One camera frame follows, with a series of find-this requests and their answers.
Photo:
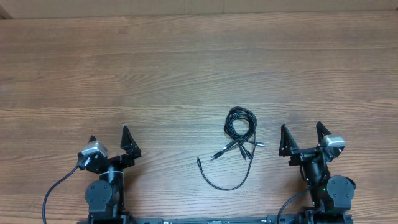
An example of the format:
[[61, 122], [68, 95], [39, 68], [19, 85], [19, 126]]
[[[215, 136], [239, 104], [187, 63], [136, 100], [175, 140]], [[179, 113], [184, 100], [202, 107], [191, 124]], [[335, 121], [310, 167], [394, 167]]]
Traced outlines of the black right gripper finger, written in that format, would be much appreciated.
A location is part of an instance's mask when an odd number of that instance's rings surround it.
[[285, 124], [281, 126], [280, 133], [279, 156], [285, 157], [297, 154], [299, 147]]
[[323, 125], [321, 121], [316, 123], [316, 129], [319, 145], [327, 145], [327, 139], [325, 137], [331, 135], [331, 132]]

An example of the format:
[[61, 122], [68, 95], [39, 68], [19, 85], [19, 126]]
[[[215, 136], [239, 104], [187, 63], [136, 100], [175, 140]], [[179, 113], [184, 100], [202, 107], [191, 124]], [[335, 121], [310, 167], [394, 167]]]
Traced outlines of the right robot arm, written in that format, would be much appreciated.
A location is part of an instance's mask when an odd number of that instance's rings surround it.
[[[318, 144], [301, 149], [287, 126], [281, 126], [279, 156], [289, 157], [289, 165], [299, 167], [307, 188], [283, 204], [276, 223], [353, 223], [352, 216], [346, 212], [351, 209], [356, 184], [348, 177], [332, 176], [327, 166], [342, 153], [345, 140], [341, 135], [332, 134], [321, 122], [317, 122], [316, 129]], [[288, 204], [307, 193], [312, 200], [311, 207], [302, 207], [296, 215], [282, 214]]]

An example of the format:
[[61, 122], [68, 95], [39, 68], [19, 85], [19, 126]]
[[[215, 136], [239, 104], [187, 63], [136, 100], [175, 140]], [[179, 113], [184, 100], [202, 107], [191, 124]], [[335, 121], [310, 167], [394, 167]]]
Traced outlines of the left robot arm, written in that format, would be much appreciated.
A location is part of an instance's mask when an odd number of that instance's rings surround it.
[[104, 144], [94, 136], [78, 154], [77, 167], [98, 174], [99, 179], [86, 189], [85, 200], [89, 206], [88, 223], [135, 223], [131, 212], [125, 208], [124, 169], [135, 165], [141, 150], [124, 125], [120, 148], [124, 154], [108, 157]]

